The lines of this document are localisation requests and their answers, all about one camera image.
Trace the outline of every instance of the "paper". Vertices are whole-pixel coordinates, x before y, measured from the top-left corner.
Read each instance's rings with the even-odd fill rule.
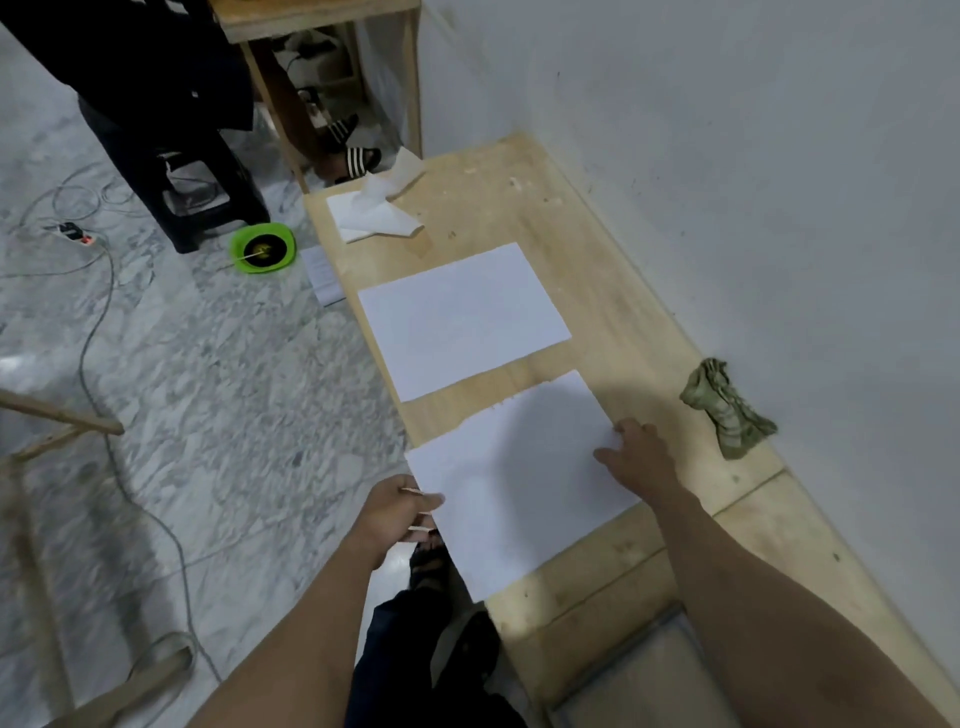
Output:
[[[618,435],[579,372],[540,384],[407,453],[474,601],[535,570],[639,499],[593,459]]]
[[[387,201],[410,186],[423,170],[423,160],[401,147],[389,172],[368,175],[359,192],[326,198],[326,205],[344,242],[378,233],[407,237],[422,227],[416,217]]]
[[[570,338],[517,243],[359,296],[400,401]]]
[[[312,248],[300,248],[300,260],[306,269],[306,276],[310,279],[313,293],[320,305],[330,305],[342,301],[346,296],[344,289],[333,272],[333,266],[326,258],[324,249],[319,245]]]

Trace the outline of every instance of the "tissue paper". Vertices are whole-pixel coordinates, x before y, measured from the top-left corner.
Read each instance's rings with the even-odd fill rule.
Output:
[[[423,160],[406,148],[396,155],[394,168],[381,175],[368,175],[359,192],[326,199],[330,214],[345,243],[376,234],[409,237],[422,223],[388,202],[423,174]]]

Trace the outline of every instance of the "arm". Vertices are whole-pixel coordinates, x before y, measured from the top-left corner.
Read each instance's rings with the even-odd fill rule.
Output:
[[[344,724],[353,658],[370,575],[397,541],[425,541],[421,516],[442,496],[415,496],[409,475],[375,486],[353,528],[303,597],[207,699],[188,728],[339,728]]]
[[[860,630],[741,546],[677,478],[652,425],[594,456],[653,508],[687,614],[743,724],[947,728]]]

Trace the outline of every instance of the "green cloth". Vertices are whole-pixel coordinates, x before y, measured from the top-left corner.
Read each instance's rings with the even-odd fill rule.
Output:
[[[727,460],[739,460],[758,442],[777,432],[774,423],[760,417],[736,393],[727,376],[726,361],[704,359],[690,375],[680,399],[710,415],[717,427],[720,452]]]

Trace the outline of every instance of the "black pants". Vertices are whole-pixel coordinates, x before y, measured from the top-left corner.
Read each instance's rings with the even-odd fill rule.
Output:
[[[431,688],[430,660],[449,622],[448,597],[432,589],[400,592],[373,611],[363,657],[353,671],[346,728],[524,728],[510,703],[485,692],[479,681]]]

